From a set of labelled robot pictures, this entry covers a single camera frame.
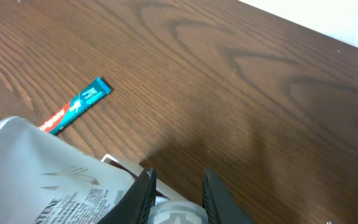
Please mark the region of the clear blue soap dispenser bottle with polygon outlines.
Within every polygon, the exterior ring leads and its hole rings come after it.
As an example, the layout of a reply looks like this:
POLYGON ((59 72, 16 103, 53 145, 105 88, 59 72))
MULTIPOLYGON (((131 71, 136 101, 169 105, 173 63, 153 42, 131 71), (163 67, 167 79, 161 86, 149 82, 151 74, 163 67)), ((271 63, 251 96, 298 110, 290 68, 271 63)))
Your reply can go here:
POLYGON ((147 224, 208 224, 208 216, 203 207, 188 200, 157 196, 147 224))

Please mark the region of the white Pantene tube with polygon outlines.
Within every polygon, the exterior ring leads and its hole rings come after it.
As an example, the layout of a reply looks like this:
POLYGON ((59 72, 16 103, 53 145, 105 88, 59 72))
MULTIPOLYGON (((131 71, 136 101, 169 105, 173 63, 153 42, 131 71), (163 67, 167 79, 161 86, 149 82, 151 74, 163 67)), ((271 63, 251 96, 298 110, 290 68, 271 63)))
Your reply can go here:
POLYGON ((29 121, 0 121, 0 223, 97 223, 134 183, 29 121))

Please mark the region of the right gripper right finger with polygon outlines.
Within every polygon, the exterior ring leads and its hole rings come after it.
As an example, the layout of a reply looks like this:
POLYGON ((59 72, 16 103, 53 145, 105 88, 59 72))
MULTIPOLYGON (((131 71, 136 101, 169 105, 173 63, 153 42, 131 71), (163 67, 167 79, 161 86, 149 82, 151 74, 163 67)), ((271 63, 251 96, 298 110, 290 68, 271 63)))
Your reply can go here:
POLYGON ((202 187, 202 204, 209 224, 254 224, 236 204, 213 169, 205 170, 202 187))

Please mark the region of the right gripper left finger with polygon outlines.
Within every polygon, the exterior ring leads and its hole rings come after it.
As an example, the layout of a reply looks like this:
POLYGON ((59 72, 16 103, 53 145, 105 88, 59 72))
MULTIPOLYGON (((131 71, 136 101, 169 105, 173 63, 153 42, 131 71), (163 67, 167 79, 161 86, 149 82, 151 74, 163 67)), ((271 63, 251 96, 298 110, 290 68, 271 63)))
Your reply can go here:
POLYGON ((119 203, 97 224, 147 224, 155 205, 157 175, 144 169, 119 203))

